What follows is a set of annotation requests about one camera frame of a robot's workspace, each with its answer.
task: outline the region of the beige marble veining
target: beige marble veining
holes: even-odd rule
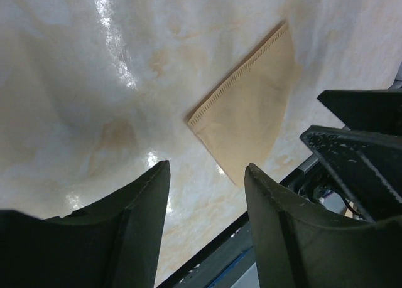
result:
[[[302,131],[340,125],[322,90],[392,84],[400,2],[0,0],[0,207],[67,215],[169,159],[159,284],[246,210],[189,112],[286,19],[303,73],[261,166],[282,179]]]

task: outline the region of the black plastic part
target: black plastic part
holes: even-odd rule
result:
[[[0,287],[149,287],[155,283],[170,168],[64,218],[0,211]]]
[[[217,281],[214,288],[231,288],[250,267],[256,263],[254,249],[251,248],[244,256],[229,270],[220,281]]]
[[[208,287],[238,256],[252,246],[250,224],[245,213],[158,288]]]
[[[402,135],[402,89],[326,90],[318,100],[352,130]]]
[[[402,217],[346,218],[246,169],[246,199],[261,288],[400,287]]]
[[[365,219],[402,214],[402,138],[320,126],[300,138]]]

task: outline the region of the white marble countertop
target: white marble countertop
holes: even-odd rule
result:
[[[246,210],[188,113],[280,21],[303,67],[273,152],[281,180],[325,89],[387,88],[401,0],[0,0],[0,207],[48,218],[171,162],[156,284]]]

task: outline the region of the marble surface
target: marble surface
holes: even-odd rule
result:
[[[156,284],[246,210],[186,125],[280,21],[303,67],[261,166],[276,180],[340,125],[324,89],[386,88],[402,61],[402,0],[0,0],[0,207],[67,215],[171,162]]]

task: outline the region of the cable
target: cable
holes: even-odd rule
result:
[[[324,189],[327,189],[327,190],[329,190],[329,191],[333,191],[334,193],[337,193],[337,194],[339,195],[339,197],[342,198],[342,201],[345,203],[345,206],[348,208],[348,210],[350,210],[350,211],[352,212],[352,214],[354,214],[354,215],[356,215],[356,216],[358,216],[358,217],[360,217],[360,218],[363,218],[363,215],[360,214],[358,211],[356,211],[356,210],[350,205],[350,203],[346,200],[346,197],[343,195],[343,193],[341,193],[340,191],[337,191],[337,190],[335,190],[335,189],[328,188],[328,187],[325,187]]]

